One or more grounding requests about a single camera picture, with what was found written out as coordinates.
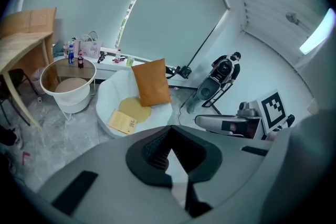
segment black pants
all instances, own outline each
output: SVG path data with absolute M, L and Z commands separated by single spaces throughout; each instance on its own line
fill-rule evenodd
M 6 130 L 0 125 L 0 143 L 6 146 L 13 146 L 16 140 L 16 135 L 11 129 Z

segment chair leg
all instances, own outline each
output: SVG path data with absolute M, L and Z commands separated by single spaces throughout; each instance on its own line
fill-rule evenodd
M 25 77 L 26 77 L 26 80 L 28 80 L 28 82 L 29 82 L 29 84 L 30 84 L 30 86 L 31 86 L 31 88 L 34 90 L 34 92 L 36 93 L 36 95 L 38 96 L 38 93 L 37 93 L 37 91 L 36 91 L 36 89 L 35 89 L 35 87 L 34 87 L 34 85 L 32 84 L 32 82 L 30 81 L 30 79 L 28 78 L 28 76 L 25 74 L 25 73 L 23 73 L 23 75 L 25 75 Z
M 21 117 L 21 119 L 22 119 L 25 123 L 27 123 L 28 126 L 30 126 L 30 123 L 27 122 L 27 120 L 26 120 L 24 117 L 22 117 L 22 115 L 20 114 L 20 112 L 19 112 L 19 111 L 17 110 L 17 108 L 14 106 L 13 102 L 11 101 L 11 99 L 8 98 L 8 101 L 9 101 L 9 103 L 12 105 L 12 107 L 13 107 L 13 109 L 16 111 L 16 113 Z
M 2 107 L 2 103 L 0 103 L 0 106 L 1 106 L 2 113 L 4 113 L 4 115 L 5 115 L 6 121 L 7 121 L 8 124 L 10 125 L 11 123 L 9 122 L 9 120 L 8 120 L 8 118 L 7 118 L 7 115 L 6 115 L 6 113 L 5 113 L 5 110 L 4 110 L 4 108 Z

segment round side table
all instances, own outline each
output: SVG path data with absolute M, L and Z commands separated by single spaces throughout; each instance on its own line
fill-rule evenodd
M 83 68 L 78 68 L 77 61 L 70 65 L 68 59 L 57 60 L 43 71 L 40 84 L 42 89 L 55 98 L 55 101 L 67 120 L 71 115 L 82 111 L 90 102 L 90 83 L 94 80 L 97 69 L 84 59 Z

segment yellow book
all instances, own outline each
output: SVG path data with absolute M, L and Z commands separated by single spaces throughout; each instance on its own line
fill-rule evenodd
M 125 134 L 132 134 L 137 124 L 136 122 L 136 119 L 114 110 L 107 125 Z

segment glass tabletop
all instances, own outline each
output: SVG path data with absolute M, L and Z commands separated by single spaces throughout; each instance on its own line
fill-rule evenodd
M 41 83 L 50 92 L 67 92 L 83 86 L 93 78 L 95 71 L 94 64 L 86 59 L 83 68 L 79 68 L 77 58 L 73 65 L 69 64 L 68 58 L 64 58 L 48 65 L 41 76 Z

